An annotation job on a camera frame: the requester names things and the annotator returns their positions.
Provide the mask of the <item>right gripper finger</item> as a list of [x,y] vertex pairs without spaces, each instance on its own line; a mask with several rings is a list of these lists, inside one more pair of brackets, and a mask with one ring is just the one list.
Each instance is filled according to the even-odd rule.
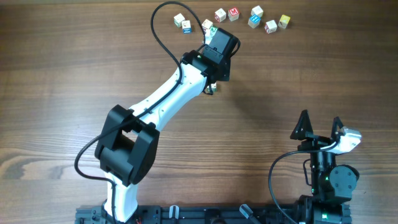
[[337,116],[333,118],[333,124],[331,129],[331,138],[333,140],[337,140],[340,136],[340,129],[343,127],[343,123],[340,118]]
[[293,140],[306,140],[313,138],[313,129],[310,122],[308,110],[303,110],[300,114],[298,122],[290,135]]

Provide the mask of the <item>white block teal side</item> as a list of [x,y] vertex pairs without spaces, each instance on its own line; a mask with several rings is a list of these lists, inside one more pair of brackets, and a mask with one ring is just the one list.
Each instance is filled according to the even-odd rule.
[[216,83],[212,83],[211,85],[207,86],[206,91],[208,93],[214,93],[217,91]]

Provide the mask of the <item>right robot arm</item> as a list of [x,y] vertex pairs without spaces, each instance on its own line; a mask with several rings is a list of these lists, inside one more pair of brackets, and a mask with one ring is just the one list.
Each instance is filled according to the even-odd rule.
[[303,110],[291,139],[301,141],[298,151],[310,151],[312,194],[302,195],[295,202],[293,220],[297,223],[350,224],[351,210],[347,202],[359,180],[359,172],[352,166],[336,163],[336,156],[351,152],[361,142],[358,130],[333,119],[331,136],[313,133],[307,110]]

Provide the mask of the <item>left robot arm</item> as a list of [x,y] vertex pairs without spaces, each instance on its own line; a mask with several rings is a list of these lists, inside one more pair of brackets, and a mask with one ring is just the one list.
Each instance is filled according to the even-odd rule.
[[127,223],[136,212],[138,184],[155,161],[160,132],[169,120],[211,84],[229,80],[239,39],[222,28],[207,39],[200,50],[184,53],[174,74],[146,99],[109,111],[95,149],[111,180],[104,204],[109,218]]

